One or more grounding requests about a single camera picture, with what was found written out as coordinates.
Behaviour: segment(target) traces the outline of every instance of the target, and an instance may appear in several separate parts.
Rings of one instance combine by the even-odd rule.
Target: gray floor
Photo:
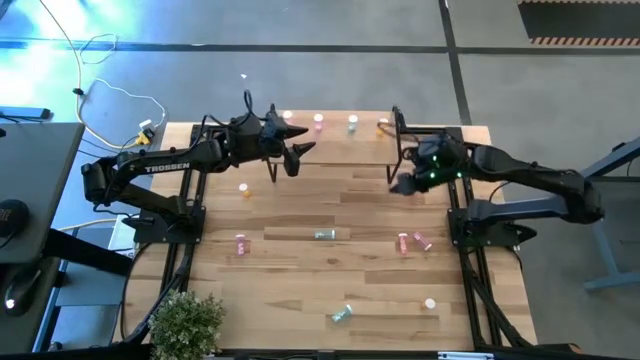
[[[117,32],[122,41],[142,43],[445,44],[436,0],[49,3],[78,40]],[[449,0],[449,7],[459,46],[529,46],[515,0]],[[37,2],[17,1],[0,20],[3,38],[61,35]],[[494,144],[515,157],[580,169],[640,135],[638,56],[464,55],[460,62],[473,124],[488,125]],[[65,51],[43,45],[0,50],[0,99],[46,106],[56,113],[55,121],[74,121],[75,71]],[[85,87],[99,76],[156,97],[169,121],[195,121],[205,112],[222,118],[239,114],[242,90],[249,88],[257,111],[269,102],[282,109],[385,110],[397,104],[410,123],[460,124],[448,58],[441,54],[118,52],[101,65],[85,66],[83,75]],[[92,88],[83,114],[113,142],[130,137],[139,122],[160,116],[153,104],[102,84]],[[87,144],[82,148],[104,154]],[[91,160],[78,155],[54,226],[102,217],[90,212],[82,195],[79,166]],[[631,173],[640,174],[640,162]],[[640,201],[629,194],[637,194],[638,186],[607,185],[602,191],[612,209],[607,229],[621,266],[640,270],[640,241],[633,239],[638,232],[622,230],[637,230],[633,216]],[[539,195],[512,185],[505,193],[508,200]],[[638,358],[640,287],[586,293],[583,282],[605,271],[589,228],[557,220],[531,223],[540,235],[523,246],[522,258],[539,341],[574,342],[588,353]],[[97,324],[100,316],[90,317]],[[70,344],[87,343],[65,336]]]

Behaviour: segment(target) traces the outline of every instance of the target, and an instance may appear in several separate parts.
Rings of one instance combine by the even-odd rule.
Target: potted plant
[[[211,294],[172,291],[151,317],[149,326],[157,360],[200,360],[218,351],[218,332],[226,310]]]

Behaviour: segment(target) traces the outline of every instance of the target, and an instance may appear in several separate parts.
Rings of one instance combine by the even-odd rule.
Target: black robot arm
[[[555,170],[536,162],[520,161],[496,147],[462,142],[446,132],[423,138],[417,146],[405,148],[402,155],[415,164],[415,169],[410,174],[398,175],[392,192],[424,193],[467,176],[490,182],[509,181],[557,194],[564,200],[564,206],[556,206],[548,216],[559,216],[569,222],[589,224],[604,215],[599,193],[575,170]],[[539,213],[525,212],[499,216],[500,206],[487,200],[474,200],[469,204],[470,219],[490,223],[542,217]]]
[[[199,141],[186,149],[171,148],[164,151],[139,153],[123,152],[104,157],[93,164],[82,166],[85,197],[96,207],[109,206],[120,201],[159,214],[173,224],[188,221],[186,199],[178,196],[164,197],[131,184],[139,175],[194,169],[204,173],[221,173],[229,167],[284,156],[284,167],[289,176],[297,176],[300,157],[308,152],[314,142],[286,147],[284,140],[307,132],[308,129],[288,125],[275,107],[264,118],[252,112],[221,124],[210,140]]]

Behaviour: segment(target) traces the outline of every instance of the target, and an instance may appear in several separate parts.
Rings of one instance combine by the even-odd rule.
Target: white bottle cap
[[[427,300],[424,301],[424,305],[427,307],[427,309],[435,309],[436,301],[433,300],[432,298],[428,298]]]

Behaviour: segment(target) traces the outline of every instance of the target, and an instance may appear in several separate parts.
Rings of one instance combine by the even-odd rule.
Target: wooden table
[[[356,114],[361,119],[380,115]],[[168,124],[162,148],[185,147],[192,125]],[[490,143],[487,127],[467,126],[463,133],[467,141]],[[307,154],[313,164],[302,166],[298,177],[282,175],[275,184],[260,162],[208,176],[205,234],[196,247],[189,288],[202,297],[213,293],[224,299],[228,315],[221,347],[471,349],[460,264],[445,219],[446,187],[411,197],[393,195],[385,172],[375,164],[319,165],[322,155],[314,151],[320,149]],[[175,195],[181,178],[179,172],[156,175],[151,189]],[[240,183],[249,185],[250,198],[238,191]],[[477,198],[487,198],[495,187],[473,184]],[[315,240],[318,229],[336,229],[336,239]],[[410,242],[403,257],[396,251],[397,234],[414,231],[434,246],[424,253]],[[250,254],[243,257],[236,255],[239,233],[251,242]],[[128,331],[158,295],[166,253],[166,245],[150,246],[133,271],[126,299]],[[486,256],[497,303],[535,343],[517,260],[500,248],[487,248]],[[436,301],[435,309],[421,306],[426,298]],[[353,315],[333,323],[331,314],[346,304]],[[488,339],[484,307],[478,311]]]

